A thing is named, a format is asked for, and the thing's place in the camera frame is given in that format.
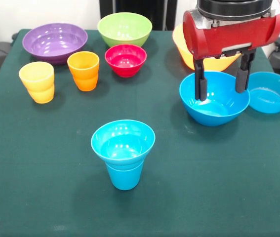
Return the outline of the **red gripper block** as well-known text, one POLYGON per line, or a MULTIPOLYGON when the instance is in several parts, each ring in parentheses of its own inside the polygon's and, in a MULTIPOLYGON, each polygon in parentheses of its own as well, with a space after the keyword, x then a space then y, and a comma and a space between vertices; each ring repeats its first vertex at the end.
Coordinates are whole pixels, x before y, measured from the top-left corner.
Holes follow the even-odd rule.
POLYGON ((187 49, 194 56, 196 100, 204 101, 207 97, 203 59, 229 57, 237 52, 242 57, 236 74, 236 92, 243 93, 248 88, 256 48, 273 43, 280 35, 280 3, 272 1, 260 15, 246 20, 220 20, 217 16, 206 17, 200 8, 191 9, 183 16, 183 34, 187 49))

